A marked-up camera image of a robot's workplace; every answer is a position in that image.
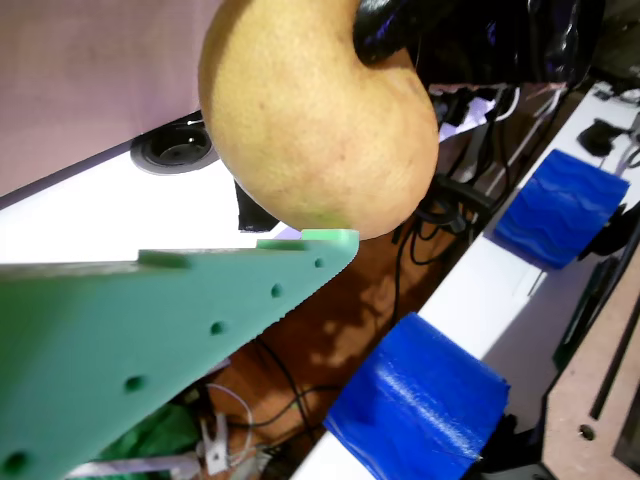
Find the wooden panel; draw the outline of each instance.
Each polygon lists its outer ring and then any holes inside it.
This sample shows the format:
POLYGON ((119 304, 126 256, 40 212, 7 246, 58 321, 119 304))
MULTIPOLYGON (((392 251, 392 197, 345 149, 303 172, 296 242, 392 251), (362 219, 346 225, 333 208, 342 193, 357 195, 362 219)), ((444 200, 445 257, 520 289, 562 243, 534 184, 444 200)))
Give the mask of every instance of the wooden panel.
POLYGON ((600 418, 589 416, 640 292, 640 249, 607 305, 549 394, 543 462, 560 480, 637 480, 613 457, 640 379, 640 329, 636 328, 600 418), (584 439, 581 425, 595 432, 584 439))

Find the round hole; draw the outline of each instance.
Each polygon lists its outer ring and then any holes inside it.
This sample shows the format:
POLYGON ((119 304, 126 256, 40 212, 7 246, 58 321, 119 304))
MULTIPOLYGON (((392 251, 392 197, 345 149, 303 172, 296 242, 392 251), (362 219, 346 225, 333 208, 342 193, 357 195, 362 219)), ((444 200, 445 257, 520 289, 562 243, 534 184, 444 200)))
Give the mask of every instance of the round hole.
POLYGON ((145 378, 142 376, 131 377, 128 378, 126 382, 124 382, 124 390, 127 393, 138 392, 142 390, 145 383, 145 378))
POLYGON ((273 298, 281 297, 283 294, 282 285, 276 283, 273 288, 271 288, 271 296, 273 298))
POLYGON ((25 452, 15 452, 2 464, 2 472, 9 476, 20 475, 28 466, 29 456, 25 452))
POLYGON ((580 432, 582 438, 590 442, 596 438, 596 432, 594 432, 593 428, 591 428, 589 425, 580 425, 578 431, 580 432))
POLYGON ((221 333, 224 333, 225 327, 224 327, 224 323, 222 322, 216 322, 213 325, 211 325, 211 335, 220 335, 221 333))

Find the black cable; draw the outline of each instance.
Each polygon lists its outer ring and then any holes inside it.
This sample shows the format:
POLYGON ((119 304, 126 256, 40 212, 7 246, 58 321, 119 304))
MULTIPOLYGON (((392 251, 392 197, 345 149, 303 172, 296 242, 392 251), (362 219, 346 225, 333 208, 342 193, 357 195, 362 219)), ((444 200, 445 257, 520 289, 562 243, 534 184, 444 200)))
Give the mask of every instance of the black cable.
POLYGON ((506 122, 502 124, 501 128, 498 129, 498 147, 500 149, 500 153, 498 155, 498 162, 502 166, 502 170, 504 171, 504 187, 502 192, 496 199, 495 203, 491 210, 495 213, 497 212, 505 200, 509 197, 511 193, 511 189, 513 188, 512 179, 511 179, 511 168, 509 168, 509 163, 507 159, 507 145, 504 138, 504 132, 506 130, 506 122))
POLYGON ((425 265, 431 265, 434 262, 437 262, 438 260, 441 260, 442 258, 444 258, 450 251, 453 250, 453 247, 456 243, 456 239, 454 239, 442 252, 440 252, 438 255, 429 258, 428 260, 417 260, 416 259, 416 252, 415 252, 415 247, 416 247, 416 238, 418 236, 418 231, 415 230, 413 232, 413 235, 411 237, 411 245, 409 247, 409 254, 411 255, 411 261, 413 263, 415 263, 416 265, 420 265, 420 266, 425 266, 425 265))
POLYGON ((458 170, 458 168, 460 168, 460 165, 462 164, 462 161, 464 160, 464 157, 467 154, 467 151, 469 150, 469 146, 470 145, 471 145, 471 138, 469 138, 469 141, 464 146, 462 151, 460 151, 460 153, 458 154, 458 157, 455 159, 455 161, 451 165, 451 168, 447 172, 447 177, 448 178, 453 177, 453 174, 456 173, 456 170, 458 170))
POLYGON ((316 437, 313 434, 313 430, 311 429, 311 423, 309 423, 309 418, 307 417, 307 414, 304 411, 304 405, 302 404, 302 397, 300 396, 300 392, 298 392, 298 387, 296 385, 296 382, 293 379, 293 376, 291 375, 291 372, 289 372, 289 370, 287 369, 284 362, 280 359, 280 357, 276 355, 276 352, 274 352, 271 349, 271 347, 269 347, 269 345, 267 345, 260 337, 256 338, 256 342, 258 343, 258 345, 264 348, 269 355, 271 355, 271 358, 273 358, 273 361, 276 362, 278 367, 280 367, 280 370, 282 370, 282 373, 284 373, 284 376, 287 378, 287 381, 289 382, 289 386, 291 387, 291 390, 293 391, 293 395, 295 396, 295 402, 298 405, 298 409, 300 410, 300 417, 302 417, 302 423, 304 424, 304 428, 307 432, 307 435, 309 436, 309 439, 311 440, 311 443, 314 444, 316 441, 316 437))
MULTIPOLYGON (((323 425, 322 423, 319 423, 318 425, 314 425, 314 426, 312 426, 312 427, 311 427, 311 430, 313 430, 313 431, 315 432, 316 430, 319 430, 319 429, 321 429, 321 428, 324 428, 324 425, 323 425)), ((277 441, 277 440, 276 440, 276 442, 275 442, 275 443, 273 443, 273 444, 270 444, 270 445, 264 445, 264 446, 261 448, 261 450, 262 450, 263 452, 265 452, 267 455, 274 456, 274 455, 276 455, 276 454, 278 453, 278 451, 279 451, 279 450, 280 450, 280 449, 281 449, 285 444, 287 444, 287 443, 289 443, 289 442, 292 442, 293 440, 296 440, 297 438, 299 438, 299 437, 301 437, 301 436, 303 436, 303 435, 306 435, 306 434, 307 434, 306 430, 303 430, 303 431, 298 432, 298 433, 294 433, 294 434, 293 434, 293 435, 291 435, 290 437, 286 437, 286 439, 284 439, 284 440, 280 440, 280 441, 277 441)))
POLYGON ((402 253, 404 252, 404 247, 409 241, 409 237, 413 233, 415 228, 415 223, 412 224, 407 230, 407 234, 404 236, 400 245, 398 246, 398 255, 396 255, 396 271, 394 275, 394 296, 393 296, 393 312, 391 313, 391 328, 395 327, 396 323, 398 323, 398 307, 400 305, 400 265, 402 263, 402 253))
POLYGON ((487 132, 485 134, 484 140, 482 141, 482 145, 480 145, 480 150, 478 151, 478 162, 476 165, 476 171, 473 174, 473 177, 465 182, 467 185, 475 185, 480 177, 487 173, 487 171, 491 167, 491 164, 493 163, 493 129, 495 127, 495 124, 496 116, 491 115, 487 127, 487 132))
MULTIPOLYGON (((560 110, 562 110, 562 107, 565 103, 565 101, 567 100, 567 98, 569 97, 569 94, 572 92, 573 90, 567 90, 566 93, 560 98, 560 100, 558 100, 558 105, 556 106, 556 109, 553 111, 553 113, 551 114, 551 117, 549 118, 549 120, 547 121, 547 124, 545 126, 544 132, 541 133, 538 136, 538 139, 536 140, 536 143, 533 144, 533 148, 531 150, 529 150, 529 153, 524 154, 523 158, 526 159, 530 159, 531 157, 533 157, 533 155, 535 155, 536 151, 538 150, 538 148, 540 148, 540 145, 546 140, 547 136, 549 135, 549 132, 551 131, 551 129, 553 128, 553 125, 555 124, 556 120, 558 119, 558 114, 560 113, 560 110)), ((522 162, 520 165, 521 167, 524 166, 525 162, 522 162)))
POLYGON ((339 387, 337 385, 317 385, 315 387, 311 387, 311 388, 308 388, 307 390, 303 390, 302 392, 300 392, 300 394, 296 398, 292 399, 287 404, 286 407, 280 410, 276 415, 271 417, 269 420, 265 420, 264 422, 256 422, 256 423, 227 422, 227 425, 229 425, 230 427, 243 428, 243 429, 266 427, 278 421, 285 413, 289 411, 289 409, 294 403, 296 403, 299 399, 305 397, 306 395, 313 392, 337 392, 340 390, 342 390, 342 387, 339 387))
POLYGON ((418 230, 418 236, 420 237, 420 240, 424 240, 425 242, 428 242, 429 240, 433 240, 433 238, 436 236, 436 234, 440 231, 440 227, 437 226, 436 228, 433 229, 433 231, 427 235, 426 237, 422 236, 422 227, 424 226, 424 224, 420 225, 420 229, 418 230))
POLYGON ((627 159, 627 168, 638 168, 640 167, 640 160, 638 160, 636 163, 631 163, 633 162, 633 160, 640 155, 640 148, 637 148, 635 152, 633 152, 631 155, 629 155, 629 158, 627 159))

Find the pear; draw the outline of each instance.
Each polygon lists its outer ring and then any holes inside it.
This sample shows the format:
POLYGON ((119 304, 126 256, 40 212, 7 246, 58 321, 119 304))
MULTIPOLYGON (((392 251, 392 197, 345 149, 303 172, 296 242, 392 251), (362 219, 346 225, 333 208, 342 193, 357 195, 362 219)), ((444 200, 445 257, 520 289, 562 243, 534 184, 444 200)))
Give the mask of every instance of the pear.
POLYGON ((205 38, 199 95, 220 158, 265 210, 296 229, 368 239, 425 195, 438 127, 406 51, 359 61, 358 4, 225 0, 205 38))

